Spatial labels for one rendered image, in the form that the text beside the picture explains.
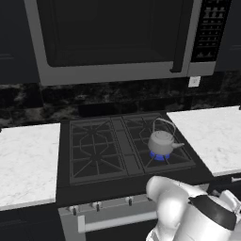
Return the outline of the black gas stove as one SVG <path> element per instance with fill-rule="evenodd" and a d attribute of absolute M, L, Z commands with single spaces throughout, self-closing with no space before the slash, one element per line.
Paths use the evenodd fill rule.
<path fill-rule="evenodd" d="M 65 120 L 60 124 L 56 182 L 56 205 L 66 241 L 145 241 L 156 219 L 98 231 L 79 233 L 77 218 L 87 223 L 155 212 L 155 203 L 146 197 L 146 184 L 154 175 L 190 185 L 208 184 L 211 171 L 181 134 L 176 131 L 175 149 L 168 160 L 149 156 L 148 141 L 153 121 L 170 121 L 166 113 L 108 116 Z M 156 130 L 171 131 L 160 120 Z M 126 197 L 133 197 L 129 206 Z M 102 203 L 97 212 L 92 204 Z M 76 216 L 70 206 L 77 206 Z"/>

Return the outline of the blue burner flame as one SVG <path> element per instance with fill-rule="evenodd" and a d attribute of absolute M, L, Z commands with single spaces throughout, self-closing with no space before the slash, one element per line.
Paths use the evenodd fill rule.
<path fill-rule="evenodd" d="M 169 159 L 170 154 L 161 155 L 161 154 L 155 154 L 154 152 L 150 151 L 149 156 L 151 158 L 154 158 L 154 160 L 156 161 L 165 161 Z"/>

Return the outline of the grey metal kettle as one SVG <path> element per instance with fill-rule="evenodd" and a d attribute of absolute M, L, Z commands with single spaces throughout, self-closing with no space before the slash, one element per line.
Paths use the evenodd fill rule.
<path fill-rule="evenodd" d="M 155 123 L 157 121 L 162 121 L 167 123 L 173 127 L 173 132 L 170 133 L 168 131 L 163 130 L 155 130 Z M 153 131 L 148 141 L 148 148 L 149 151 L 154 152 L 155 154 L 171 154 L 175 149 L 181 148 L 184 146 L 184 143 L 175 143 L 174 142 L 174 135 L 176 132 L 176 126 L 169 120 L 165 120 L 162 118 L 156 118 L 153 121 Z"/>

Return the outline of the stainless steel microwave oven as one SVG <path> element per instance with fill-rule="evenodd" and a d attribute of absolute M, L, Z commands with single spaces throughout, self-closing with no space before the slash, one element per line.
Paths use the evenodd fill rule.
<path fill-rule="evenodd" d="M 210 75 L 232 0 L 194 0 L 181 72 L 170 71 L 183 0 L 24 0 L 44 86 Z"/>

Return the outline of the dark base drawer front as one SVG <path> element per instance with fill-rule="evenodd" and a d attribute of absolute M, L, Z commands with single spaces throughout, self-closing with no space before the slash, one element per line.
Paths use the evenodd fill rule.
<path fill-rule="evenodd" d="M 209 184 L 207 192 L 219 196 L 224 190 L 231 191 L 239 200 L 241 200 L 241 181 L 232 183 L 232 177 L 241 178 L 241 172 L 218 176 Z"/>

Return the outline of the dark base cupboard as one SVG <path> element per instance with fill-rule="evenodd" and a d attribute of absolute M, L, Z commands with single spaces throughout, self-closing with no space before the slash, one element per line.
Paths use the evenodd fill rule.
<path fill-rule="evenodd" d="M 66 241 L 56 205 L 0 211 L 0 241 Z"/>

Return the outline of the white wall socket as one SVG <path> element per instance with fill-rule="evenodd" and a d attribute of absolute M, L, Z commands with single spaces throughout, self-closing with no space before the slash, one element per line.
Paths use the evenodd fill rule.
<path fill-rule="evenodd" d="M 188 86 L 190 88 L 196 88 L 200 85 L 201 78 L 199 76 L 191 76 L 189 78 Z"/>

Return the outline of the dark wall cupboard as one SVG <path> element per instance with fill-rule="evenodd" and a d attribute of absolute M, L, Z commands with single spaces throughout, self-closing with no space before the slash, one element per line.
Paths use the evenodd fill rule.
<path fill-rule="evenodd" d="M 39 81 L 24 0 L 0 0 L 0 85 Z"/>
<path fill-rule="evenodd" d="M 232 0 L 217 55 L 216 72 L 241 71 L 241 0 Z"/>

